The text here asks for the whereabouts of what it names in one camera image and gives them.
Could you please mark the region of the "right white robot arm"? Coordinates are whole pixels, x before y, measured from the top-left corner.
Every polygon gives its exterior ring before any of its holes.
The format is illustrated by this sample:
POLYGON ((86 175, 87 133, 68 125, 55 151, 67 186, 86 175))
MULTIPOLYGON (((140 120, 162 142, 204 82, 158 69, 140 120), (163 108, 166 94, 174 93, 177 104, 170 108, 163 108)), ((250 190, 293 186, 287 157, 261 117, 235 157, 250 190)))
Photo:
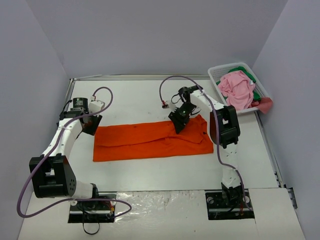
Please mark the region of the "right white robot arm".
POLYGON ((237 111, 213 99, 196 85, 182 87, 177 95, 182 105, 177 107, 170 102, 171 113, 168 116, 175 132, 182 132, 191 121, 192 112, 199 109, 200 116, 207 122, 207 135, 215 144, 217 158, 222 165, 222 202, 226 206, 234 206, 243 195, 242 182, 237 173, 237 144, 240 136, 237 111))

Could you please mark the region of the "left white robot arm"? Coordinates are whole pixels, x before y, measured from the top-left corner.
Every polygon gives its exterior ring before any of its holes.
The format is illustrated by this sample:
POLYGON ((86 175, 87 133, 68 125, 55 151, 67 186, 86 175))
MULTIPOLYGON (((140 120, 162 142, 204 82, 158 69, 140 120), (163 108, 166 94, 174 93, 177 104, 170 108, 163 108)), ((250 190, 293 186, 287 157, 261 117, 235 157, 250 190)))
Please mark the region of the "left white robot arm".
POLYGON ((60 113, 57 131, 48 148, 39 157, 33 157, 29 161, 29 169, 32 172, 47 156, 32 177, 33 190, 37 198, 82 199, 85 206, 95 209, 101 203, 97 187, 93 183, 77 180, 69 157, 81 133, 91 136, 96 133, 102 116, 87 115, 102 110, 105 103, 96 100, 94 96, 91 101, 84 97, 76 97, 69 102, 72 103, 72 108, 60 113))

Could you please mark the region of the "orange t-shirt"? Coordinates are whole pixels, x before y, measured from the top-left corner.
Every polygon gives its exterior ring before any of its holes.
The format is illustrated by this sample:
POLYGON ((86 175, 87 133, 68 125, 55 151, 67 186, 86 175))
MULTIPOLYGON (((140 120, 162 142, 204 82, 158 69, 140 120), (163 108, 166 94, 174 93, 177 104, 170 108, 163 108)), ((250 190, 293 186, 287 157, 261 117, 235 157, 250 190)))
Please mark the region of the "orange t-shirt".
POLYGON ((94 136, 93 161, 167 158, 212 154, 207 122, 197 115, 176 133, 171 121, 99 127, 94 136))

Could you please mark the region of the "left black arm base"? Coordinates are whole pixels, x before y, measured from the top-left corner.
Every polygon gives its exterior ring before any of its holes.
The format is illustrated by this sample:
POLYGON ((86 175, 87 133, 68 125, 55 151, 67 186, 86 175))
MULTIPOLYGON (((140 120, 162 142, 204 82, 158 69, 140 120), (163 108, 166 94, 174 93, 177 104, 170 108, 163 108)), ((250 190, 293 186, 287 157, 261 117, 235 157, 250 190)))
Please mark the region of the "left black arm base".
POLYGON ((69 206, 68 223, 113 223, 115 203, 109 201, 73 201, 69 206))

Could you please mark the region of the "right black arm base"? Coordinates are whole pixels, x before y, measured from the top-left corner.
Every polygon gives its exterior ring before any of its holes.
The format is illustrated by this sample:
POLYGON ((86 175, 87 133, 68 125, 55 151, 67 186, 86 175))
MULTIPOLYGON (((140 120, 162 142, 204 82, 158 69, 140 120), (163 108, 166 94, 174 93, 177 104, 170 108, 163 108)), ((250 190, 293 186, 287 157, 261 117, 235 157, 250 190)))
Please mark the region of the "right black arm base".
POLYGON ((207 218, 209 221, 254 219, 253 210, 247 208, 243 201, 227 205, 221 191, 205 191, 207 218))

